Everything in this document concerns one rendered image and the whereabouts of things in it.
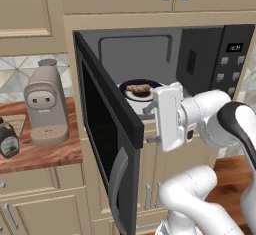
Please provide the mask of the beige drawer front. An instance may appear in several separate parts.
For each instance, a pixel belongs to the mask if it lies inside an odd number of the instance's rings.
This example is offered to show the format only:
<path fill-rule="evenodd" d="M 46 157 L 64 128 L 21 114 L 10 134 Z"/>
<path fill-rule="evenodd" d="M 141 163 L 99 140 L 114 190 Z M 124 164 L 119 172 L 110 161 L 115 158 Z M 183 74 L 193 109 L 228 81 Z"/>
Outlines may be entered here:
<path fill-rule="evenodd" d="M 0 175 L 0 199 L 85 185 L 80 164 L 56 166 Z"/>

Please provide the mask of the light wooden cutting board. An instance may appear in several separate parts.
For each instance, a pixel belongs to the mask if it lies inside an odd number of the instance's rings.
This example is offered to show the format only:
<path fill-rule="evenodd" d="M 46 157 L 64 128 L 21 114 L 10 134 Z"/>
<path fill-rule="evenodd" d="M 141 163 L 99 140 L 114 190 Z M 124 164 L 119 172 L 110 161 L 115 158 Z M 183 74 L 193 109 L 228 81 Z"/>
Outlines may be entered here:
<path fill-rule="evenodd" d="M 16 135 L 20 136 L 23 132 L 25 121 L 25 114 L 2 116 L 0 118 L 0 135 L 3 135 L 5 133 L 3 123 L 8 123 L 13 127 Z"/>

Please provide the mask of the beige coffee machine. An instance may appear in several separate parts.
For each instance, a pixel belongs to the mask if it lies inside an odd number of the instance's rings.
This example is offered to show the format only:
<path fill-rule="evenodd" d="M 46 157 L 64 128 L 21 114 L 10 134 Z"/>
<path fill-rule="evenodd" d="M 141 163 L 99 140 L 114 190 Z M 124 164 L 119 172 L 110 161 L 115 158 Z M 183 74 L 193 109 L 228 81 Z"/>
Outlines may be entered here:
<path fill-rule="evenodd" d="M 69 138 L 68 110 L 55 59 L 43 59 L 24 89 L 31 142 L 53 146 Z"/>

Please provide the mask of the beige base cupboard door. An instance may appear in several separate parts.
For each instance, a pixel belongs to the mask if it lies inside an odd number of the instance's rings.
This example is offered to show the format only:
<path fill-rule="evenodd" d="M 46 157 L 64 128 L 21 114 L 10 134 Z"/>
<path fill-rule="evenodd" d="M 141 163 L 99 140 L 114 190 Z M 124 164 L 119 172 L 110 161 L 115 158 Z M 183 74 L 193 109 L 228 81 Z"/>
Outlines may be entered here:
<path fill-rule="evenodd" d="M 4 211 L 10 205 L 18 230 Z M 91 235 L 86 187 L 0 200 L 0 235 Z"/>
<path fill-rule="evenodd" d="M 156 149 L 155 166 L 150 205 L 153 209 L 156 200 L 157 182 L 164 182 L 172 176 L 198 165 L 214 167 L 219 150 L 206 145 L 196 133 L 191 142 L 169 152 Z"/>
<path fill-rule="evenodd" d="M 88 196 L 89 213 L 92 220 L 110 218 L 112 216 L 109 208 L 106 190 L 90 146 L 89 139 L 81 139 L 80 144 L 83 153 L 86 190 Z M 153 187 L 154 161 L 156 144 L 144 142 L 140 150 L 140 170 L 137 211 L 143 212 L 146 203 L 146 185 Z"/>

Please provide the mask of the black microwave door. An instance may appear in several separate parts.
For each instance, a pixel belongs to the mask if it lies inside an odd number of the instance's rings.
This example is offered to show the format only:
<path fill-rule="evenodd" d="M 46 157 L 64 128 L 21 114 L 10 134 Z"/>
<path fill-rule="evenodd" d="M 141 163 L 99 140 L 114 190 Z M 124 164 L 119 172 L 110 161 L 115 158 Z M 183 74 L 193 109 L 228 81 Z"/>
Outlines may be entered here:
<path fill-rule="evenodd" d="M 107 195 L 111 170 L 119 150 L 124 148 L 128 155 L 128 167 L 118 191 L 117 207 L 127 235 L 135 235 L 144 124 L 82 34 L 76 31 L 73 37 L 83 123 Z"/>

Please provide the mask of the brown syrup bottle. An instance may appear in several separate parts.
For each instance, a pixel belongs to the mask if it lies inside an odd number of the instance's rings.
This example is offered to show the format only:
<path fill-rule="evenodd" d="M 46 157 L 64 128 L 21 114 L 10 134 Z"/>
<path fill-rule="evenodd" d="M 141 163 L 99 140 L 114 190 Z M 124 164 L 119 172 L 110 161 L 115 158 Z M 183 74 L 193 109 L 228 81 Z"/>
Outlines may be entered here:
<path fill-rule="evenodd" d="M 8 159 L 19 153 L 19 140 L 13 126 L 0 117 L 0 154 Z"/>

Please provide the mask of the black microwave oven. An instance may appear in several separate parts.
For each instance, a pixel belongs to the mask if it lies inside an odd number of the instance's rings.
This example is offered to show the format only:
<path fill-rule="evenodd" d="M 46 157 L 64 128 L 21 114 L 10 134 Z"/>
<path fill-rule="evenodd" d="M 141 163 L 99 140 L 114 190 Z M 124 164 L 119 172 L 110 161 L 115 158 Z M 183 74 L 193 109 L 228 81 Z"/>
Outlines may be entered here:
<path fill-rule="evenodd" d="M 186 97 L 220 89 L 233 96 L 252 40 L 253 24 L 80 30 L 73 33 L 83 119 L 101 120 L 107 108 L 96 89 L 111 80 L 139 118 L 153 100 L 129 85 L 180 82 Z"/>

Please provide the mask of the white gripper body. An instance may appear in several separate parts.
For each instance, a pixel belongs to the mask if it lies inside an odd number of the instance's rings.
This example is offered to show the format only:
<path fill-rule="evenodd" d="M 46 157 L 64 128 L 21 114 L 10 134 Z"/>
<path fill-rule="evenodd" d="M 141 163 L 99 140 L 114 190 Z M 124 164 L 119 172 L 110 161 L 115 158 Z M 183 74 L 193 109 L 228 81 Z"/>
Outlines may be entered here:
<path fill-rule="evenodd" d="M 184 143 L 183 88 L 179 82 L 158 87 L 153 92 L 155 120 L 161 149 L 169 152 Z"/>

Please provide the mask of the dark blue plate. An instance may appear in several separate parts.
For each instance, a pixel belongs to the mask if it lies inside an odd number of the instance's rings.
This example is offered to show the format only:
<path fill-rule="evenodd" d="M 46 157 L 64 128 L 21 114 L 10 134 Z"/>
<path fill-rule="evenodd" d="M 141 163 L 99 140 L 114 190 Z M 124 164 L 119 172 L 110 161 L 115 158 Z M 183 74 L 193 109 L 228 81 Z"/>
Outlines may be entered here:
<path fill-rule="evenodd" d="M 161 84 L 147 79 L 128 80 L 119 85 L 121 93 L 129 100 L 150 102 L 153 100 L 153 90 Z"/>

